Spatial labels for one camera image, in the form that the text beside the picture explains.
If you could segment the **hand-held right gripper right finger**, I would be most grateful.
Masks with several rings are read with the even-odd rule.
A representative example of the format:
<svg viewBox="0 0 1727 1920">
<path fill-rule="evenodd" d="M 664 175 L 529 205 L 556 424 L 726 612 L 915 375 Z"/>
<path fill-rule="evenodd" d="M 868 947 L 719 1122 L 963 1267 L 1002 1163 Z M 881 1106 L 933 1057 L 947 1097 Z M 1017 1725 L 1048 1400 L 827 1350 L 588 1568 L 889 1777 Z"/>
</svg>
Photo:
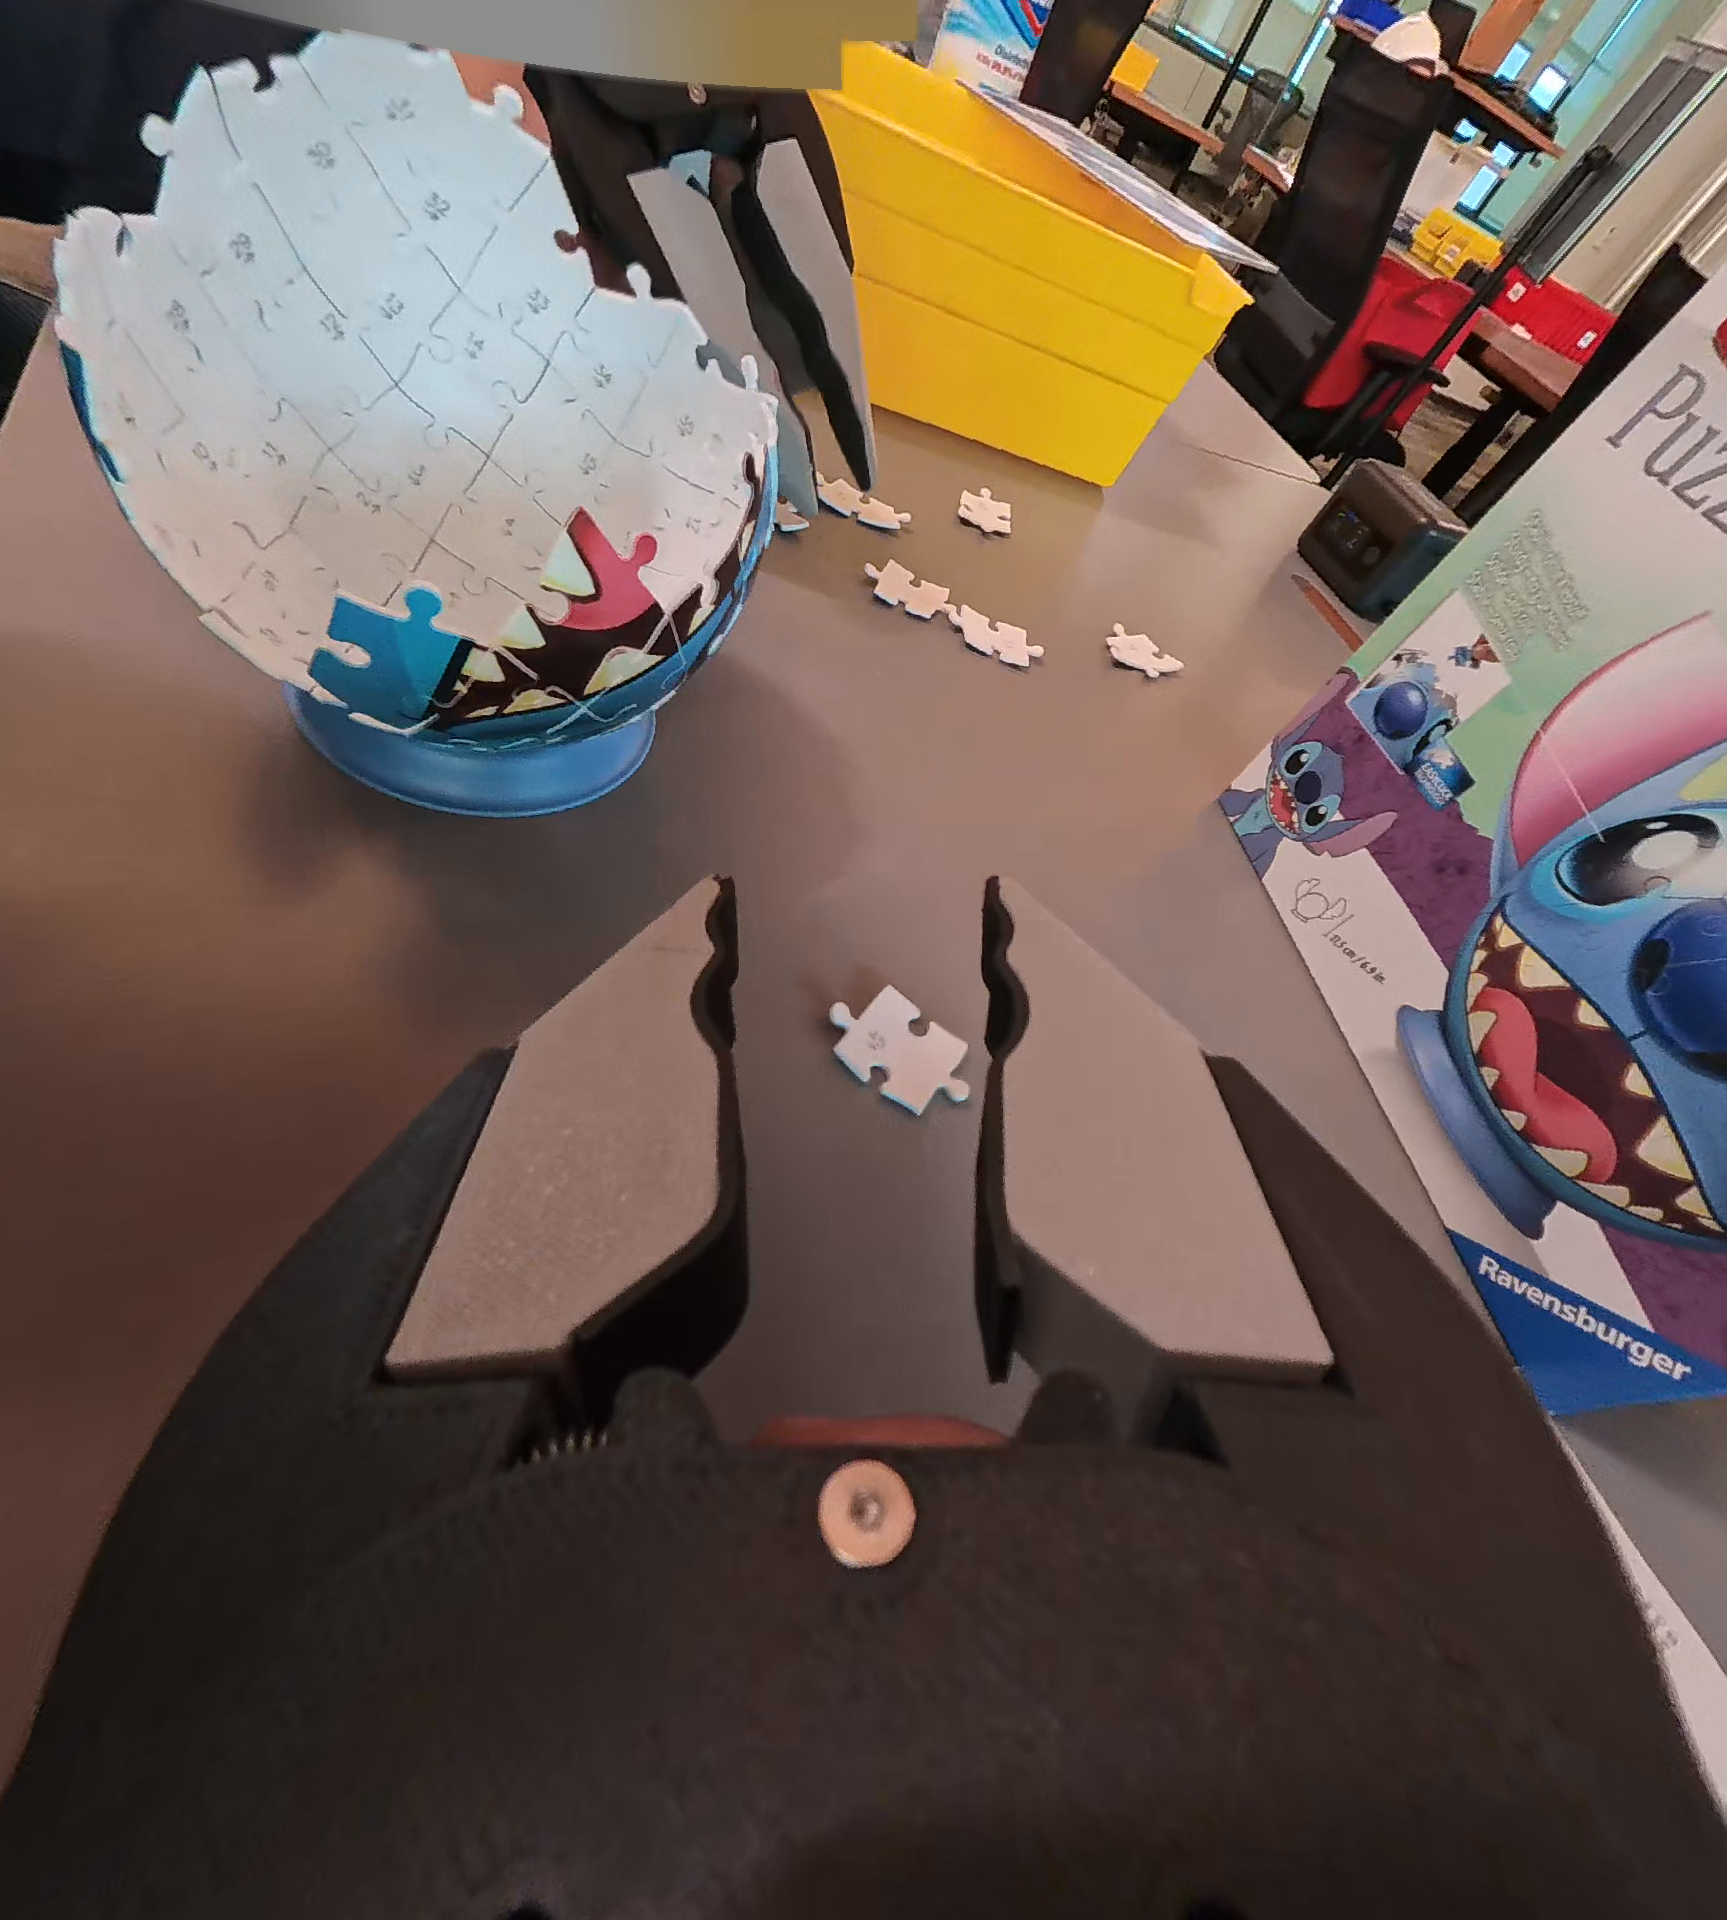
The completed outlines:
<svg viewBox="0 0 1727 1920">
<path fill-rule="evenodd" d="M 1203 1045 L 1016 877 L 989 877 L 980 931 L 990 1383 L 1078 1373 L 1130 1432 L 1201 1383 L 1325 1383 L 1332 1343 Z"/>
</svg>

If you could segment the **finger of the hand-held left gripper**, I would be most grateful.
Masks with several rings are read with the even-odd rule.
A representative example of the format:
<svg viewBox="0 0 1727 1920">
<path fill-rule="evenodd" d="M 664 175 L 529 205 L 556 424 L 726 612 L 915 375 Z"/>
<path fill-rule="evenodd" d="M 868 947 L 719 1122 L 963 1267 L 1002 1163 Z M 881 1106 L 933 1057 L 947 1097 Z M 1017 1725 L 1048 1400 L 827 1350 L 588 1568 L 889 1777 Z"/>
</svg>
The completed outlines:
<svg viewBox="0 0 1727 1920">
<path fill-rule="evenodd" d="M 876 422 L 854 271 L 795 138 L 765 145 L 753 162 L 751 261 L 793 342 L 807 385 L 822 399 L 852 480 L 873 491 Z"/>
<path fill-rule="evenodd" d="M 684 303 L 703 323 L 711 357 L 735 384 L 745 384 L 746 368 L 756 367 L 760 390 L 778 409 L 780 513 L 817 515 L 822 501 L 807 427 L 780 363 L 761 342 L 751 296 L 716 204 L 689 175 L 666 167 L 632 173 L 632 193 Z"/>
</svg>

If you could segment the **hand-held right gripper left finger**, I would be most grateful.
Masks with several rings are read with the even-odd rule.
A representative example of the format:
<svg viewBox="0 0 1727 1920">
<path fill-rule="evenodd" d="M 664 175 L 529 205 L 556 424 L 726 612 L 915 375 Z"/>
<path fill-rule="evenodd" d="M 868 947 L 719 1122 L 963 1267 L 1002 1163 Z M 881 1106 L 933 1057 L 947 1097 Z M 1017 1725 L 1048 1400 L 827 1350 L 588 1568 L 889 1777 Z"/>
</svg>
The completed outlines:
<svg viewBox="0 0 1727 1920">
<path fill-rule="evenodd" d="M 390 1376 L 699 1375 L 751 1296 L 733 877 L 703 877 L 509 1053 Z"/>
</svg>

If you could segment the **group of white puzzle pieces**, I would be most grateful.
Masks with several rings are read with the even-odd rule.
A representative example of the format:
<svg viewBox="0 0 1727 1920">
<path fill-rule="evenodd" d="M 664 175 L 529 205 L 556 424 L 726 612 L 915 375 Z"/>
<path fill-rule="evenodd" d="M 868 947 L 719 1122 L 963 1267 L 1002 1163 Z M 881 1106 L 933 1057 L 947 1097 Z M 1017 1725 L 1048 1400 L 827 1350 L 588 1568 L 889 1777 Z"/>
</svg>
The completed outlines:
<svg viewBox="0 0 1727 1920">
<path fill-rule="evenodd" d="M 815 475 L 814 486 L 822 515 L 849 520 L 886 537 L 900 537 L 910 523 L 906 512 L 859 491 L 849 480 Z M 979 537 L 1012 537 L 1012 503 L 995 498 L 989 488 L 965 490 L 958 495 L 958 523 L 972 528 Z M 1006 668 L 1024 671 L 1046 656 L 1046 650 L 1031 639 L 1026 628 L 967 607 L 952 597 L 947 584 L 920 577 L 910 564 L 900 560 L 866 564 L 866 581 L 879 607 L 920 623 L 947 621 L 962 643 L 984 661 L 999 661 Z M 1130 634 L 1120 623 L 1115 623 L 1105 638 L 1105 653 L 1117 670 L 1149 681 L 1184 671 L 1184 661 L 1162 651 L 1147 634 Z"/>
</svg>

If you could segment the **white puzzle piece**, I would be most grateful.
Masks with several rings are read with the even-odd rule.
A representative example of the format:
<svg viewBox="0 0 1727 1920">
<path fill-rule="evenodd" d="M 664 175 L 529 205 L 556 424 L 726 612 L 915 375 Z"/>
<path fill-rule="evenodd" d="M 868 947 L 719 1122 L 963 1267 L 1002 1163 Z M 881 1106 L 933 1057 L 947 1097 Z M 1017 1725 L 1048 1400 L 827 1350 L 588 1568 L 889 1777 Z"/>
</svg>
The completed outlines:
<svg viewBox="0 0 1727 1920">
<path fill-rule="evenodd" d="M 921 1117 L 938 1099 L 962 1106 L 972 1097 L 958 1074 L 970 1043 L 925 1018 L 900 989 L 883 986 L 859 1011 L 836 1000 L 829 1021 L 839 1031 L 836 1060 L 908 1114 Z"/>
</svg>

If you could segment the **blue puzzle ball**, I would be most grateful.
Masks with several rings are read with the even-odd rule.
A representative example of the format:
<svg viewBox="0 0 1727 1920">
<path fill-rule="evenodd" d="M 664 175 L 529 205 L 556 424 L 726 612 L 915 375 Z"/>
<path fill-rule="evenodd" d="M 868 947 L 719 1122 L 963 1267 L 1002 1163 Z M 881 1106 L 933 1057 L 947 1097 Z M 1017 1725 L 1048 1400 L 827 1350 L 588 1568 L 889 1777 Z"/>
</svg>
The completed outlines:
<svg viewBox="0 0 1727 1920">
<path fill-rule="evenodd" d="M 645 269 L 600 286 L 516 104 L 315 35 L 201 69 L 156 209 L 58 244 L 76 407 L 204 626 L 363 747 L 657 713 L 770 547 L 778 400 Z"/>
</svg>

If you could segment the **blue ball stand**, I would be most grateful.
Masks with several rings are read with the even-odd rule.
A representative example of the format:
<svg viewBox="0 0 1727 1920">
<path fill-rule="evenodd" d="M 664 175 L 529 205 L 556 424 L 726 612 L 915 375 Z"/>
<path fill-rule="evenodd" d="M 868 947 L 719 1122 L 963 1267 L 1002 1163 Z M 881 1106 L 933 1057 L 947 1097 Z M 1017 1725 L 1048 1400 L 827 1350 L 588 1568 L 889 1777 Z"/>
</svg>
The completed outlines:
<svg viewBox="0 0 1727 1920">
<path fill-rule="evenodd" d="M 299 687 L 282 695 L 297 732 L 349 781 L 459 818 L 528 819 L 588 806 L 632 781 L 657 739 L 657 719 L 642 713 L 580 744 L 474 747 L 371 727 Z"/>
</svg>

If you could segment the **cartoon printed puzzle box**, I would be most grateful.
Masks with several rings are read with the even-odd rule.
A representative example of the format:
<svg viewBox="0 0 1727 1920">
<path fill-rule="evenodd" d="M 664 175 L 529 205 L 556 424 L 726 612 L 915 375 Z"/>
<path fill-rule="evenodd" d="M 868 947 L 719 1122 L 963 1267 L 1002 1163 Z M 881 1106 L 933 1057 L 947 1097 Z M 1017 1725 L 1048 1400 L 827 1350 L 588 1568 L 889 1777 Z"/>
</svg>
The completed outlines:
<svg viewBox="0 0 1727 1920">
<path fill-rule="evenodd" d="M 1727 1398 L 1727 261 L 1221 806 L 1543 1405 Z"/>
</svg>

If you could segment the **yellow plastic bin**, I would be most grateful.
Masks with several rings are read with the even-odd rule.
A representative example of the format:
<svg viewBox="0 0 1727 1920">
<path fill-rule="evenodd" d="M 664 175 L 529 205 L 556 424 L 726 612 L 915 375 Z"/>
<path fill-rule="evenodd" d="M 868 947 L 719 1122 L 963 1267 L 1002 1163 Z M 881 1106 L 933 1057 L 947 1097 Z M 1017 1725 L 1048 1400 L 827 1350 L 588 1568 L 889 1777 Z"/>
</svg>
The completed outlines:
<svg viewBox="0 0 1727 1920">
<path fill-rule="evenodd" d="M 847 202 L 879 407 L 1110 488 L 1251 303 L 1233 257 L 1012 106 L 883 42 L 812 94 Z"/>
</svg>

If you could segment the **blue white printed sheet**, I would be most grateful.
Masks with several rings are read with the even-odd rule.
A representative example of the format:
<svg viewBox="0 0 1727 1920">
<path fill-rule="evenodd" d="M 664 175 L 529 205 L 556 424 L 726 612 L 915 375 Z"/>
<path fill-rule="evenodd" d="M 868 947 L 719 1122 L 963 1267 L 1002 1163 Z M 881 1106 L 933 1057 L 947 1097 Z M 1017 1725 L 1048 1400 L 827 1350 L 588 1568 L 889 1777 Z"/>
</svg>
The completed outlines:
<svg viewBox="0 0 1727 1920">
<path fill-rule="evenodd" d="M 1118 202 L 1135 207 L 1142 215 L 1162 227 L 1165 232 L 1187 246 L 1209 251 L 1224 268 L 1265 276 L 1280 274 L 1280 268 L 1255 247 L 1240 242 L 1219 227 L 1187 200 L 1162 188 L 1157 180 L 1139 172 L 1133 163 L 1118 158 L 1080 126 L 1059 119 L 1043 108 L 1026 106 L 1017 98 L 1004 96 L 999 87 L 985 82 L 958 81 L 962 87 L 982 98 L 1009 121 L 1031 131 L 1036 140 L 1049 146 L 1056 155 L 1066 158 L 1088 178 L 1107 188 Z"/>
</svg>

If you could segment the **person's dark clothing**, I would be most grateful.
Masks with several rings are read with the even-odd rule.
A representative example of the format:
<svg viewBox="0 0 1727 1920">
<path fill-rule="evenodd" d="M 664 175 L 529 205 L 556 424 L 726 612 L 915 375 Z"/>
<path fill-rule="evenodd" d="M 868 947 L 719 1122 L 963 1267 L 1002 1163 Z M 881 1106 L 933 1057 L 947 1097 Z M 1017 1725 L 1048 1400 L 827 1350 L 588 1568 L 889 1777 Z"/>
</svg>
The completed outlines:
<svg viewBox="0 0 1727 1920">
<path fill-rule="evenodd" d="M 39 195 L 142 158 L 142 118 L 189 77 L 300 45 L 265 17 L 189 2 L 0 2 L 0 182 Z"/>
</svg>

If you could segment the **red crate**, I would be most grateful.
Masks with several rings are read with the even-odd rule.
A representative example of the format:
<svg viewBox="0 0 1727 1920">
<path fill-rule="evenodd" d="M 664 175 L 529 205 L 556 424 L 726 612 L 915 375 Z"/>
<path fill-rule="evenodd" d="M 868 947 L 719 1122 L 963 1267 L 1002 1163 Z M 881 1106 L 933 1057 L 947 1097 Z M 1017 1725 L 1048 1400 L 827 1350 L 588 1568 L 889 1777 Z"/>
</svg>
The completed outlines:
<svg viewBox="0 0 1727 1920">
<path fill-rule="evenodd" d="M 1339 412 L 1379 374 L 1403 372 L 1423 362 L 1450 330 L 1452 318 L 1475 291 L 1475 268 L 1450 278 L 1416 264 L 1406 251 L 1384 251 L 1371 291 L 1352 325 L 1334 352 L 1320 362 L 1302 394 L 1302 407 L 1312 412 Z M 1497 397 L 1509 397 L 1521 411 L 1548 412 L 1569 385 L 1573 374 L 1556 374 L 1559 363 L 1583 367 L 1613 331 L 1617 313 L 1573 289 L 1563 278 L 1532 278 L 1511 268 L 1500 291 L 1489 301 L 1494 321 L 1465 321 L 1463 330 L 1438 353 L 1438 372 L 1450 374 L 1463 362 L 1487 368 L 1492 340 L 1534 340 L 1543 352 L 1543 374 L 1534 374 L 1522 392 L 1512 374 L 1495 379 Z"/>
</svg>

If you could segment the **black portable power station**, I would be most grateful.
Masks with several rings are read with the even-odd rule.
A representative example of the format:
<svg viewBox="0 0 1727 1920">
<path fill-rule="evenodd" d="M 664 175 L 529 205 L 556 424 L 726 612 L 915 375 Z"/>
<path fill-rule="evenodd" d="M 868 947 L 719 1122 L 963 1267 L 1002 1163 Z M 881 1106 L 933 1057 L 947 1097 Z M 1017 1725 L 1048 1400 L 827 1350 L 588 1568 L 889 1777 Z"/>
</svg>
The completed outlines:
<svg viewBox="0 0 1727 1920">
<path fill-rule="evenodd" d="M 1302 532 L 1298 559 L 1352 616 L 1379 624 L 1467 533 L 1406 468 L 1357 459 Z"/>
</svg>

